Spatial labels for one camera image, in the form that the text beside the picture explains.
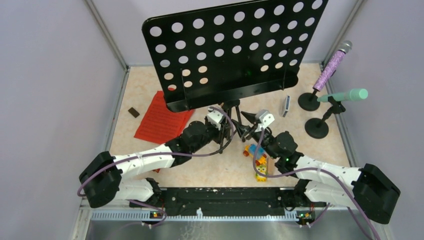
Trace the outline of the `black round mic stand front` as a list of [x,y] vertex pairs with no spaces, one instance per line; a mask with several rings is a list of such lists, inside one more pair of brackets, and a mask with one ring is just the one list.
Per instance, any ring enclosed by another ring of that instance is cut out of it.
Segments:
[[314,139],[323,139],[328,135],[329,126],[326,120],[331,115],[338,115],[346,111],[341,101],[336,101],[333,97],[330,97],[329,102],[332,106],[324,113],[322,118],[310,118],[304,125],[306,133]]

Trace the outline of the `red sheet music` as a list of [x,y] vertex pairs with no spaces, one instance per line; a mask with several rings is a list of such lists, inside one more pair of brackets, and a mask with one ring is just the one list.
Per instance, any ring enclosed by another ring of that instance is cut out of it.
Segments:
[[182,133],[194,112],[170,111],[165,103],[164,93],[157,91],[135,131],[134,138],[164,144]]

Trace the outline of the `black music stand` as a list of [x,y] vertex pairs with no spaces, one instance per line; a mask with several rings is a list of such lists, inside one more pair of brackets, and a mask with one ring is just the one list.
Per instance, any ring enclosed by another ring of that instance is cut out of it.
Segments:
[[166,107],[184,112],[292,88],[325,0],[251,0],[141,26]]

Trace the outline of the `green microphone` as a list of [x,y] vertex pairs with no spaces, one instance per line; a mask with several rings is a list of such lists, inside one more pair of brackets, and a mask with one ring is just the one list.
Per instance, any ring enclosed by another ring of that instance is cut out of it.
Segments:
[[336,102],[350,101],[357,102],[368,98],[368,91],[365,88],[353,88],[346,92],[337,92],[323,95],[317,98],[318,102],[329,102],[329,98],[333,98]]

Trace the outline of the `purple glitter microphone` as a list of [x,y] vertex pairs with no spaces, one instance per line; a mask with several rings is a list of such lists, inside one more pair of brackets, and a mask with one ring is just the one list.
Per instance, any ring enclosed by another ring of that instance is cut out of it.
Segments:
[[327,81],[335,73],[337,67],[340,65],[342,60],[345,58],[346,54],[352,49],[352,42],[349,40],[343,41],[334,52],[330,60],[327,62],[324,67],[321,75],[313,85],[313,90],[320,92],[326,85]]

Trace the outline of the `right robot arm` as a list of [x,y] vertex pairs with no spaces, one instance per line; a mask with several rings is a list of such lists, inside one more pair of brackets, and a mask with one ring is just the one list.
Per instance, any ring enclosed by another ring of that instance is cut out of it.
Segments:
[[275,120],[267,110],[242,111],[252,125],[239,124],[241,137],[254,139],[284,176],[298,179],[293,200],[299,206],[326,202],[361,209],[366,217],[387,225],[400,197],[400,189],[377,166],[346,167],[311,158],[297,151],[288,131],[273,136],[269,125]]

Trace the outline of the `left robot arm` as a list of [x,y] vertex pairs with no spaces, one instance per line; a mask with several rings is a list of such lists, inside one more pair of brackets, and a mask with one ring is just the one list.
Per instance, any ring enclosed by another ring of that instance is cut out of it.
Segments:
[[99,153],[79,175],[77,195],[86,197],[91,208],[113,200],[138,200],[149,207],[160,202],[161,190],[152,178],[131,182],[135,176],[157,169],[173,168],[199,157],[197,151],[212,141],[219,142],[223,128],[211,123],[193,121],[182,133],[152,149],[111,155]]

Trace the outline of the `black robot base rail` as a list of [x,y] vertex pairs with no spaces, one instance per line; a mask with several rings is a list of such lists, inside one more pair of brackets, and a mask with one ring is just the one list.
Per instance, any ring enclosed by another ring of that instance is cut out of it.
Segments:
[[283,216],[325,205],[312,203],[290,187],[169,187],[161,190],[153,204],[169,217],[194,216],[197,210],[206,217]]

